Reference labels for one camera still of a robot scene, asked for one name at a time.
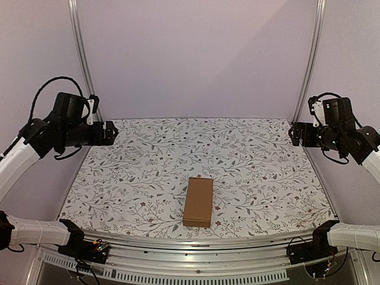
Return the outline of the brown cardboard box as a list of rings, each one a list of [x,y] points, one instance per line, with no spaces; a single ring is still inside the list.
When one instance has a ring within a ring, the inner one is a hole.
[[[183,211],[183,225],[186,227],[210,228],[213,209],[213,180],[189,178]]]

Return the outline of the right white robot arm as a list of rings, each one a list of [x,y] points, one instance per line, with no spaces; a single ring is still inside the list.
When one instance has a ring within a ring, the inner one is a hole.
[[[348,156],[379,180],[379,134],[371,126],[362,126],[354,116],[351,101],[335,93],[322,93],[308,100],[312,123],[295,122],[289,129],[294,146],[333,150],[336,161],[345,165]],[[379,226],[355,225],[329,220],[312,233],[307,254],[319,259],[323,254],[337,252],[337,247],[379,252]]]

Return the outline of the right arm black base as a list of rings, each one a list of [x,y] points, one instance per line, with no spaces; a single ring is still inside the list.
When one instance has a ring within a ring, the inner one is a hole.
[[[338,220],[328,220],[318,226],[313,230],[310,242],[303,241],[298,244],[293,244],[293,241],[289,242],[286,254],[290,263],[292,265],[300,264],[337,254],[337,247],[331,246],[327,238],[327,233],[337,223],[339,223]]]

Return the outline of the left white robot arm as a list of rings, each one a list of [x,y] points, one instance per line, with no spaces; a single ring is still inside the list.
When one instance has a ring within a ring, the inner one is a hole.
[[[118,136],[112,121],[95,121],[99,98],[58,93],[47,118],[30,118],[11,145],[1,153],[1,198],[22,175],[51,151],[66,160],[83,147],[110,146]],[[76,258],[88,253],[84,232],[72,221],[46,222],[19,219],[1,213],[1,249],[14,245],[56,245]]]

